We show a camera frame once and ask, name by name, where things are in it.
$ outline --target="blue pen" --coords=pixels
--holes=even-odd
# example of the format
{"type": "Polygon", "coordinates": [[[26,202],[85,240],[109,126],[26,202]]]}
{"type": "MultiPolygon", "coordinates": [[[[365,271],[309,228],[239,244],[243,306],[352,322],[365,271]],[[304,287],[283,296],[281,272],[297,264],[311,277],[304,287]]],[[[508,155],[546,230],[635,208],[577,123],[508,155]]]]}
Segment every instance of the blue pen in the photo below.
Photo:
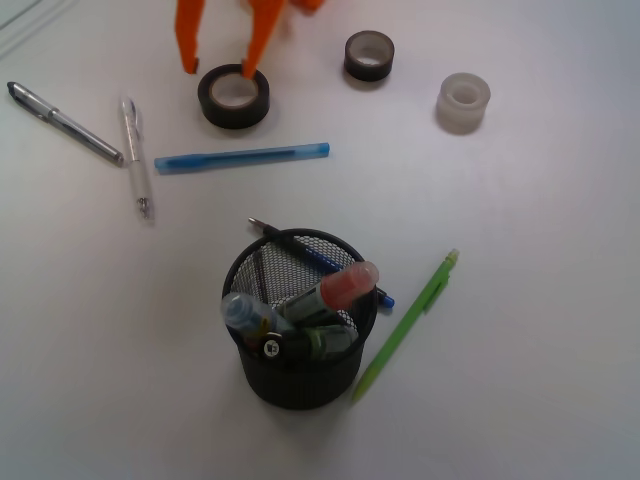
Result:
{"type": "MultiPolygon", "coordinates": [[[[264,235],[275,235],[280,233],[276,227],[268,225],[260,220],[256,220],[255,218],[250,218],[249,223],[258,227],[264,235]]],[[[304,256],[307,260],[310,260],[316,267],[320,267],[321,270],[324,270],[326,273],[336,273],[340,270],[344,269],[344,267],[329,257],[322,255],[320,252],[315,251],[313,248],[307,247],[304,243],[298,242],[297,240],[291,240],[287,242],[287,247],[293,253],[297,253],[298,250],[301,253],[298,253],[300,256],[304,256]]],[[[396,301],[387,295],[387,292],[382,290],[381,288],[376,288],[378,292],[378,303],[382,305],[384,308],[393,308],[396,304],[396,301]]]]}
{"type": "Polygon", "coordinates": [[[329,155],[328,143],[297,145],[293,147],[262,148],[240,152],[195,153],[177,157],[156,158],[154,165],[160,175],[189,173],[210,168],[233,167],[276,160],[303,160],[329,155]]]}

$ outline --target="black mesh pen holder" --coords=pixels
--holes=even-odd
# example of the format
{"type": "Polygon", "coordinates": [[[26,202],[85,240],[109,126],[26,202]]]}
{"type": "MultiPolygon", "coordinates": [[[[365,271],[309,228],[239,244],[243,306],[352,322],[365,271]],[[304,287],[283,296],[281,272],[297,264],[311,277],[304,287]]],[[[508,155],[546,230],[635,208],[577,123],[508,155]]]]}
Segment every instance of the black mesh pen holder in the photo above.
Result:
{"type": "MultiPolygon", "coordinates": [[[[227,274],[222,296],[243,292],[277,307],[330,273],[323,268],[325,259],[342,267],[364,260],[347,243],[317,230],[283,230],[263,237],[236,259],[227,274]],[[313,257],[292,251],[287,246],[292,240],[323,256],[323,261],[314,262],[313,257]]],[[[259,357],[236,332],[229,330],[229,333],[238,346],[242,367],[253,391],[273,405],[306,410],[335,400],[349,388],[360,368],[364,342],[373,328],[377,308],[374,289],[354,302],[348,311],[338,312],[343,322],[358,331],[358,338],[332,360],[283,366],[259,357]]]]}

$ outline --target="green mechanical pencil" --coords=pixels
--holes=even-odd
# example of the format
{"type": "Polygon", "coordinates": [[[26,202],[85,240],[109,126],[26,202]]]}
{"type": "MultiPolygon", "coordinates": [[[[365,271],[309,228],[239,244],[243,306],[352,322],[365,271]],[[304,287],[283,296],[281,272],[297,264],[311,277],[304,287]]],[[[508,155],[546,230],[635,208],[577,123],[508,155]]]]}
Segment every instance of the green mechanical pencil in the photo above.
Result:
{"type": "Polygon", "coordinates": [[[414,323],[420,318],[420,315],[424,312],[426,313],[431,305],[433,305],[440,295],[440,292],[444,290],[444,287],[449,283],[449,272],[455,266],[458,261],[458,255],[460,252],[458,250],[451,250],[447,258],[444,259],[444,262],[440,264],[436,273],[433,274],[427,286],[424,287],[416,301],[413,302],[411,308],[404,315],[400,323],[395,328],[395,330],[391,333],[387,341],[384,343],[376,357],[369,364],[367,369],[360,378],[358,385],[356,385],[356,389],[353,392],[353,397],[351,398],[352,402],[355,403],[369,390],[369,387],[373,384],[375,379],[378,377],[378,374],[382,371],[384,366],[387,364],[391,355],[396,351],[404,337],[407,336],[409,330],[414,323]]]}

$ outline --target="orange object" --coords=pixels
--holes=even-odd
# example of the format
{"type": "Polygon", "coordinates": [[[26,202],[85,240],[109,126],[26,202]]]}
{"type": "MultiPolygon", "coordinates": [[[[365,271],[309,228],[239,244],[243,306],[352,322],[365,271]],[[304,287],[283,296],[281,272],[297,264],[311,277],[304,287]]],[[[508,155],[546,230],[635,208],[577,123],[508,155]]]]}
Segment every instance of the orange object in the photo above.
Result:
{"type": "Polygon", "coordinates": [[[182,66],[187,73],[198,70],[198,28],[204,10],[204,0],[178,0],[176,11],[176,38],[182,66]]]}
{"type": "MultiPolygon", "coordinates": [[[[286,0],[249,0],[253,7],[253,34],[247,59],[242,62],[242,75],[253,78],[258,62],[269,42],[269,37],[278,21],[286,0]]],[[[176,38],[180,48],[182,66],[187,73],[196,73],[198,69],[198,28],[204,10],[205,0],[178,0],[176,11],[176,38]]],[[[324,0],[291,0],[291,3],[306,10],[315,11],[324,0]]]]}
{"type": "Polygon", "coordinates": [[[269,42],[273,27],[276,26],[285,0],[249,0],[253,7],[253,35],[249,44],[247,59],[242,62],[242,75],[253,78],[262,57],[262,52],[269,42]]]}

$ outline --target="transparent pen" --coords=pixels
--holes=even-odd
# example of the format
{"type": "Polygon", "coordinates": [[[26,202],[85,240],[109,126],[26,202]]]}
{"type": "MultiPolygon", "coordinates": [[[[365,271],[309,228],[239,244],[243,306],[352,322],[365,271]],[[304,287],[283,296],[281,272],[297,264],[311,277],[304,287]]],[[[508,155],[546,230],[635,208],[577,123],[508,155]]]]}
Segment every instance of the transparent pen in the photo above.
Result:
{"type": "Polygon", "coordinates": [[[140,149],[140,130],[138,128],[138,112],[133,100],[123,96],[120,101],[122,116],[129,143],[130,162],[129,172],[131,176],[131,186],[136,201],[136,207],[145,220],[153,219],[153,206],[151,204],[151,188],[147,171],[142,162],[142,150],[140,149]]]}

